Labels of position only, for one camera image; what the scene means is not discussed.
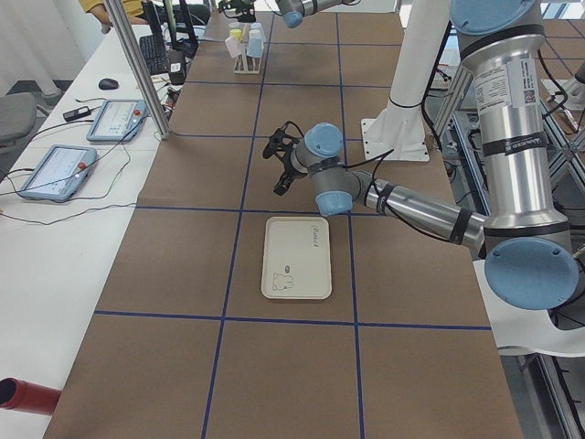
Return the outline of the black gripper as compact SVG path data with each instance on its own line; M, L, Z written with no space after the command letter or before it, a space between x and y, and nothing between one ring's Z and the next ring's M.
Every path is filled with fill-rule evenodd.
M234 10L235 17L240 18L241 23L253 23L255 17L254 0L220 0L218 12L229 17L228 11Z
M275 156L283 164L283 172L273 188L276 195L283 196L297 178L306 177L306 166L298 156L304 150L304 140L297 142L297 138L287 134L284 128L277 128L269 138L262 151L262 158L270 159Z

